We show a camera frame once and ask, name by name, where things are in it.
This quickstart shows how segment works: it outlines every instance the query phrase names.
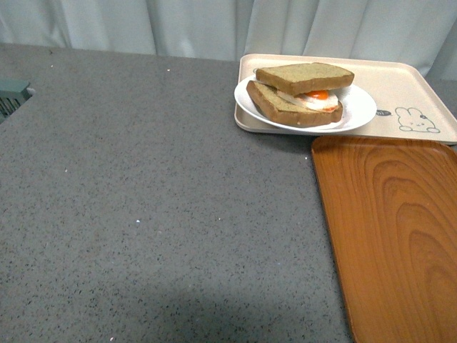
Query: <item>plastic tray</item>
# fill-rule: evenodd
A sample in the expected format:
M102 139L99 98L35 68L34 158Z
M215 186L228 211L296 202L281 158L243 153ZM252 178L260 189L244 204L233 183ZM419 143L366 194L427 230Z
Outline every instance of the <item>plastic tray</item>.
M376 102L375 118L360 128L340 133L351 136L426 139L457 144L457 119L426 80L412 66L393 62L331 59L309 56L249 54L240 60L238 82L262 66L280 66L319 61L351 70L353 84L367 91ZM238 105L235 121L244 130L269 134L299 134L279 129L253 118Z
M455 342L457 154L348 136L312 154L356 342Z

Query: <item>orange wood grain tray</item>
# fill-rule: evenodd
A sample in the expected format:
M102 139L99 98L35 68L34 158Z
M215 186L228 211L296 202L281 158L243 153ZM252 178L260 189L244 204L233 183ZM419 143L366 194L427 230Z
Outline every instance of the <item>orange wood grain tray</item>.
M457 154L436 141L312 146L356 342L457 342Z

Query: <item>white curtain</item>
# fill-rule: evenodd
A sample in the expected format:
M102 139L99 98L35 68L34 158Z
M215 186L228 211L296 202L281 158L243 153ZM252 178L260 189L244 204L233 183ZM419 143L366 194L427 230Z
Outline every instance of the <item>white curtain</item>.
M0 0L0 42L398 61L457 80L456 0Z

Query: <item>speckled granite countertop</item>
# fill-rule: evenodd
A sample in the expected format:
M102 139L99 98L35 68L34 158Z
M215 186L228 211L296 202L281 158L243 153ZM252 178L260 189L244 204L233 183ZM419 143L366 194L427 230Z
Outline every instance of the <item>speckled granite countertop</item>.
M0 125L1 342L351 341L312 138L237 127L238 63L0 61L36 90Z

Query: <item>bread slice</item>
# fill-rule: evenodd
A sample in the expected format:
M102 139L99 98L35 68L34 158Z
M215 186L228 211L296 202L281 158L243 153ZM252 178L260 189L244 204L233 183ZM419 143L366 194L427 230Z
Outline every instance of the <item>bread slice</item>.
M343 115L341 102L338 102L338 107L333 112L328 113L294 105L276 95L273 87L257 81L249 81L246 90L263 114L278 124L298 127L319 126L340 121Z
M339 66L315 62L258 68L256 78L295 96L309 91L350 86L354 73Z

